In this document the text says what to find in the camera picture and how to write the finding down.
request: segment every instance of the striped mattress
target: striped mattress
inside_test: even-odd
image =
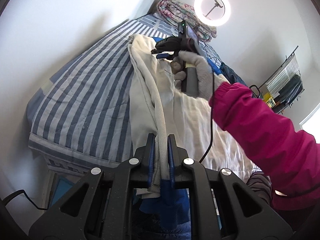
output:
[[[133,156],[129,88],[133,76],[129,36],[177,36],[152,15],[130,20],[55,73],[27,107],[29,147],[51,170],[82,175],[92,167],[116,167]],[[220,58],[202,44],[217,65]]]

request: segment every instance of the gray glove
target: gray glove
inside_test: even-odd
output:
[[[182,71],[183,67],[179,62],[185,61],[196,66],[198,76],[198,90],[199,97],[209,100],[212,96],[212,82],[214,76],[214,91],[223,83],[228,80],[222,75],[216,73],[212,76],[212,69],[200,55],[189,51],[180,51],[179,58],[175,58],[171,63],[172,74],[174,74],[174,85],[177,89],[181,88],[181,82],[186,78],[186,73]]]

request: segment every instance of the person's arm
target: person's arm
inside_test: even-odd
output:
[[[287,195],[273,195],[275,209],[314,205],[320,198],[320,145],[305,131],[295,132],[290,119],[251,95],[244,85],[224,82],[209,101],[213,119],[270,176],[273,189]]]

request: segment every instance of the jacket cuff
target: jacket cuff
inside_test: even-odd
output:
[[[278,210],[298,210],[314,206],[318,203],[319,199],[320,187],[298,197],[279,196],[273,192],[272,206]]]
[[[222,98],[224,94],[229,90],[231,85],[228,82],[223,82],[217,90],[214,92],[214,94],[211,96],[209,100],[209,106],[213,107],[214,100],[218,100],[219,98]]]

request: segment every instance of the window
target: window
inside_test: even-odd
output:
[[[320,143],[320,104],[300,123],[300,127]]]

